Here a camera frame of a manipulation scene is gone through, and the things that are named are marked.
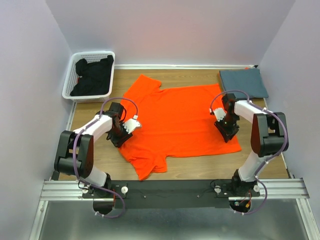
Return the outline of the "black t shirt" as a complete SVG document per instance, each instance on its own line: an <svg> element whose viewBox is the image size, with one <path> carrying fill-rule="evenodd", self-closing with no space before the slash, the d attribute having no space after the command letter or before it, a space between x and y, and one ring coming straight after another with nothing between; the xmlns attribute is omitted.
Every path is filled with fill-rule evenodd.
<svg viewBox="0 0 320 240"><path fill-rule="evenodd" d="M76 85L70 92L72 97L105 95L110 90L111 72L114 58L108 55L100 61L88 63L80 59L75 63L78 75Z"/></svg>

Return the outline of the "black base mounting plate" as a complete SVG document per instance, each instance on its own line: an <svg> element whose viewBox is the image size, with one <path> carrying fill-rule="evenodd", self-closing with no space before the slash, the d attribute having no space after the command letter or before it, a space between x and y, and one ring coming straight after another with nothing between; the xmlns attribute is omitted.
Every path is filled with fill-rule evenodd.
<svg viewBox="0 0 320 240"><path fill-rule="evenodd" d="M87 186L82 191L102 214L111 210L232 208L247 213L253 197L260 196L256 181L214 180L113 180L110 191Z"/></svg>

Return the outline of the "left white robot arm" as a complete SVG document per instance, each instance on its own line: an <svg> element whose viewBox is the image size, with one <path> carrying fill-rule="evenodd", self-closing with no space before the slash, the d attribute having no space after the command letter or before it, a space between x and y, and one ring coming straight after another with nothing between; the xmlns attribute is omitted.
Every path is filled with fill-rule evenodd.
<svg viewBox="0 0 320 240"><path fill-rule="evenodd" d="M92 190L101 198L113 195L110 175L94 165L94 144L104 134L116 148L129 140L141 123L136 114L124 120L122 115L126 112L122 104L112 102L107 111L97 112L84 126L73 131L64 130L59 137L54 170L75 176L83 184L83 190Z"/></svg>

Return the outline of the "aluminium frame rail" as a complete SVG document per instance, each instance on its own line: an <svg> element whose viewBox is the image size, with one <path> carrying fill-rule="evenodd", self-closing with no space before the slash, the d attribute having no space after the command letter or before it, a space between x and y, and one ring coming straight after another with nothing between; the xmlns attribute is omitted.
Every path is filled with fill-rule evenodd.
<svg viewBox="0 0 320 240"><path fill-rule="evenodd" d="M42 186L32 240L313 240L319 231L301 178L263 179L260 195L241 216L229 208L129 209L95 216L92 199L58 175Z"/></svg>

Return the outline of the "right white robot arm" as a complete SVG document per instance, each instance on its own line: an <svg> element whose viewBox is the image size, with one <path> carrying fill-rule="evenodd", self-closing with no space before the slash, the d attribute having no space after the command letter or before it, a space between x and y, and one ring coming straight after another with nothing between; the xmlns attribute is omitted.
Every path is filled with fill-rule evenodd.
<svg viewBox="0 0 320 240"><path fill-rule="evenodd" d="M262 170L289 147L286 116L282 112L272 112L254 104L248 95L236 98L234 90L224 91L218 96L221 97L222 107L209 106L210 114L216 118L215 127L224 142L228 143L239 131L239 119L247 120L251 123L251 152L230 180L226 183L215 181L213 189L217 194L227 197L257 192Z"/></svg>

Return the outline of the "folded blue t shirt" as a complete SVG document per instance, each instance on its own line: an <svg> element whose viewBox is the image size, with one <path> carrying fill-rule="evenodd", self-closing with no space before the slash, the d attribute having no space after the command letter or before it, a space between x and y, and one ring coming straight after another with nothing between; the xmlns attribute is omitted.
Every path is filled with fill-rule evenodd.
<svg viewBox="0 0 320 240"><path fill-rule="evenodd" d="M220 70L219 76L224 91L242 91L247 93L250 99L269 97L258 68Z"/></svg>

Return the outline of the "orange t shirt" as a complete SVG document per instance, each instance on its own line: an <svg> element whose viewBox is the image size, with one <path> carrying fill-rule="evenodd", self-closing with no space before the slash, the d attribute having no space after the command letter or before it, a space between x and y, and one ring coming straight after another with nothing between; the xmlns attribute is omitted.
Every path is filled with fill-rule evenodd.
<svg viewBox="0 0 320 240"><path fill-rule="evenodd" d="M218 84L161 89L162 83L140 75L122 100L126 119L138 114L142 127L133 132L119 152L140 181L168 170L167 157L199 157L241 151L236 137L225 142L210 115L210 104L222 107Z"/></svg>

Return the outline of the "white plastic laundry basket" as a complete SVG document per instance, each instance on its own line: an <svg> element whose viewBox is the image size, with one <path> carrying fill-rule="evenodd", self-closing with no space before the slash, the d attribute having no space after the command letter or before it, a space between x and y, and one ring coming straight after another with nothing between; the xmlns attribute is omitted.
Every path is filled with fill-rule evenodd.
<svg viewBox="0 0 320 240"><path fill-rule="evenodd" d="M113 57L113 63L110 71L110 83L108 84L109 90L106 94L100 95L81 95L81 96L71 96L70 93L77 84L79 76L76 73L76 62L81 59L87 60L88 63L98 62L101 59L107 58L108 56ZM74 53L68 63L67 72L64 80L64 85L62 89L62 97L67 100L72 100L75 103L98 103L104 102L110 98L113 88L113 79L115 71L115 60L116 54L113 51L108 50L96 50L96 51L83 51Z"/></svg>

